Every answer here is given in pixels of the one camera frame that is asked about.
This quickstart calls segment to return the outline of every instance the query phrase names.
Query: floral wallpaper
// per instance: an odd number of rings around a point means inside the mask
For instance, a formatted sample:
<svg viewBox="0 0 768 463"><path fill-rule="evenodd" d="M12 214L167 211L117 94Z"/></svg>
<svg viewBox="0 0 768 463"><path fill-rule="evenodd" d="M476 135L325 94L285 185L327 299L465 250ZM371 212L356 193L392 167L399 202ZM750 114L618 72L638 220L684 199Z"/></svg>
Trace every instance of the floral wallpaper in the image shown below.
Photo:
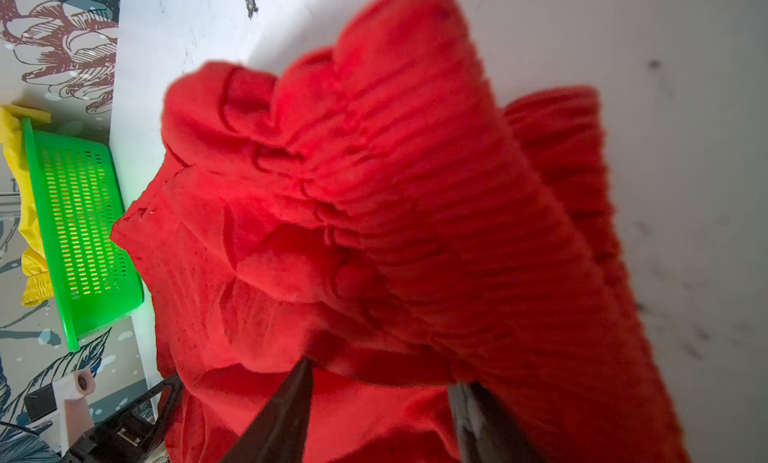
<svg viewBox="0 0 768 463"><path fill-rule="evenodd" d="M0 0L0 38L29 65L28 84L54 102L77 98L86 112L112 103L120 0Z"/></svg>
<svg viewBox="0 0 768 463"><path fill-rule="evenodd" d="M53 114L44 130L107 142L120 0L0 0L0 104Z"/></svg>
<svg viewBox="0 0 768 463"><path fill-rule="evenodd" d="M0 0L0 104L50 112L44 130L106 142L114 83L120 0ZM18 189L0 158L0 194ZM134 328L124 319L69 353L56 303L19 302L26 243L18 219L0 219L0 421L29 426L41 438L0 426L0 463L60 458L58 417L30 422L24 397L76 369L89 369L96 422L147 391Z"/></svg>

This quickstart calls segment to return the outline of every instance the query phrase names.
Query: gathered fabric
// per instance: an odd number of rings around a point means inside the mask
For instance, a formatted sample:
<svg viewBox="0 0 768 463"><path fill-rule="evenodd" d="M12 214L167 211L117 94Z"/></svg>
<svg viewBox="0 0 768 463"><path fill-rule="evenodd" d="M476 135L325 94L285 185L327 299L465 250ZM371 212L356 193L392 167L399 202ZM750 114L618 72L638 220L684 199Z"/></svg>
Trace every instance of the gathered fabric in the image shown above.
<svg viewBox="0 0 768 463"><path fill-rule="evenodd" d="M31 118L35 122L49 123L51 114L14 104L0 107L0 144L22 200L18 232L29 245L22 254L22 272L27 276L22 305L37 306L53 298L54 293L51 274L48 272L48 261L45 260L38 211L32 194L32 179L29 177L27 154L24 151L22 123L19 118Z"/></svg>
<svg viewBox="0 0 768 463"><path fill-rule="evenodd" d="M213 463L304 355L305 461L456 461L481 382L552 463L688 461L611 218L598 95L499 109L455 0L376 0L280 78L168 90L158 175L113 228Z"/></svg>

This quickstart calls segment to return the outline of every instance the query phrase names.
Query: red garment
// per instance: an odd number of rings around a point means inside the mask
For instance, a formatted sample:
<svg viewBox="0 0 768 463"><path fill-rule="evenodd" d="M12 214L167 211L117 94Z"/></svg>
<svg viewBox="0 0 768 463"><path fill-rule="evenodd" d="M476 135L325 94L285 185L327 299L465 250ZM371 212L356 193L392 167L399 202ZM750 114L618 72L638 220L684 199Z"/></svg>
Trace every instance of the red garment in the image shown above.
<svg viewBox="0 0 768 463"><path fill-rule="evenodd" d="M302 355L325 369L308 463L454 461L454 381L552 463L687 461L601 140L589 88L500 112L454 0L378 0L279 80L179 80L163 166L112 233L187 386L172 461L221 457Z"/></svg>

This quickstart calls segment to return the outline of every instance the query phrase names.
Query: white plastic piece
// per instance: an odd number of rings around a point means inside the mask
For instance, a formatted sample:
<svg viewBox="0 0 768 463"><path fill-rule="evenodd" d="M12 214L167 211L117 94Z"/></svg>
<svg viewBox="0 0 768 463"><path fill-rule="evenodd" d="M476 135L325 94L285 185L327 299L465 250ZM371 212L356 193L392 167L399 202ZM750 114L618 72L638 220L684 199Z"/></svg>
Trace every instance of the white plastic piece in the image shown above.
<svg viewBox="0 0 768 463"><path fill-rule="evenodd" d="M96 390L96 380L86 369L78 370L53 382L53 395L61 419L62 450L69 449L94 420L88 410L86 396Z"/></svg>

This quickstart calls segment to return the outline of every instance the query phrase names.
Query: ribbed cuff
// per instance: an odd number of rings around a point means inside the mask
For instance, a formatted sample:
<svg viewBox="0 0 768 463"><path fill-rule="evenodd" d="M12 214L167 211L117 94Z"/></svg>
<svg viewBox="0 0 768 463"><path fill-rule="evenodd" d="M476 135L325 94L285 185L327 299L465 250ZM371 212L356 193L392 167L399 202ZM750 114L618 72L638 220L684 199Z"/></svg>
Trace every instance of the ribbed cuff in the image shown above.
<svg viewBox="0 0 768 463"><path fill-rule="evenodd" d="M22 295L22 305L37 306L49 298L53 298L51 274L44 272L29 276L27 288L24 290L24 295Z"/></svg>

